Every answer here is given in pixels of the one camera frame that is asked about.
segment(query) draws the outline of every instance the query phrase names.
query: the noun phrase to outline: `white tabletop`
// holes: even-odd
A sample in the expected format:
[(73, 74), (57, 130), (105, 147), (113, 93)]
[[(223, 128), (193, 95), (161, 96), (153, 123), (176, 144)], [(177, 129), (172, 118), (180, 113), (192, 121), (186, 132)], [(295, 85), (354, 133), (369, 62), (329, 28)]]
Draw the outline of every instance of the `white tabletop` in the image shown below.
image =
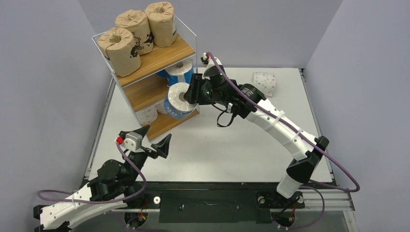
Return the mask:
[[(318, 136), (312, 111), (298, 69), (225, 68), (238, 84), (249, 83), (253, 72), (276, 75), (273, 105), (285, 111), (286, 117), (303, 130)], [(170, 130), (172, 134), (167, 159), (148, 158), (142, 172), (148, 181), (197, 182), (279, 182), (292, 161), (290, 153), (258, 126), (236, 117), (227, 128), (216, 125), (220, 112), (212, 106), (200, 106), (200, 114)], [(221, 118), (221, 124), (230, 115)], [(115, 88), (100, 142), (91, 168), (90, 179), (97, 176), (102, 164), (115, 159), (123, 161), (114, 145), (120, 131), (141, 127), (118, 87)], [(331, 182), (325, 159), (312, 179)]]

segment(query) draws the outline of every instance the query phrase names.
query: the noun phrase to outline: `brown paper wrapped roll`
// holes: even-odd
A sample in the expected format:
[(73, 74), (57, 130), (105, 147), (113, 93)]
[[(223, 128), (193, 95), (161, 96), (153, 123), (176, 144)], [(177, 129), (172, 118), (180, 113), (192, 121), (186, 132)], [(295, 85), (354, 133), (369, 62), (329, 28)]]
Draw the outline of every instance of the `brown paper wrapped roll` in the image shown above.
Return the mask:
[(132, 33), (123, 28), (111, 28), (98, 39), (101, 48), (118, 76), (128, 76), (141, 66)]
[(176, 22), (174, 7), (167, 1), (149, 5), (145, 9), (149, 27), (158, 47), (167, 47), (176, 39)]
[(129, 10), (116, 18), (116, 26), (129, 30), (137, 44), (138, 54), (143, 55), (152, 51), (154, 38), (149, 28), (148, 18), (142, 11)]

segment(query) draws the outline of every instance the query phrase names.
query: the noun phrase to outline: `shelf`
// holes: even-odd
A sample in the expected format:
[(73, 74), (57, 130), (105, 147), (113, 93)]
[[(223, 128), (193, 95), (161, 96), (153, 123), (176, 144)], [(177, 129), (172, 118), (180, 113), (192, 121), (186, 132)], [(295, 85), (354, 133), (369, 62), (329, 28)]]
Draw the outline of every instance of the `shelf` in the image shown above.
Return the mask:
[(158, 118), (150, 123), (150, 128), (148, 131), (148, 139), (153, 140), (157, 138), (158, 136), (166, 133), (170, 129), (178, 126), (179, 124), (185, 122), (186, 120), (194, 117), (195, 115), (199, 114), (198, 110), (194, 110), (190, 115), (188, 115), (184, 119), (175, 119), (168, 114), (160, 114), (158, 113)]
[(168, 92), (167, 79), (153, 74), (127, 86), (124, 92), (134, 111), (140, 111), (165, 98)]
[(186, 59), (195, 54), (195, 50), (178, 35), (175, 42), (168, 47), (154, 45), (152, 51), (141, 56), (141, 67), (128, 76), (117, 76), (122, 86), (131, 84), (149, 74), (156, 73), (174, 63)]

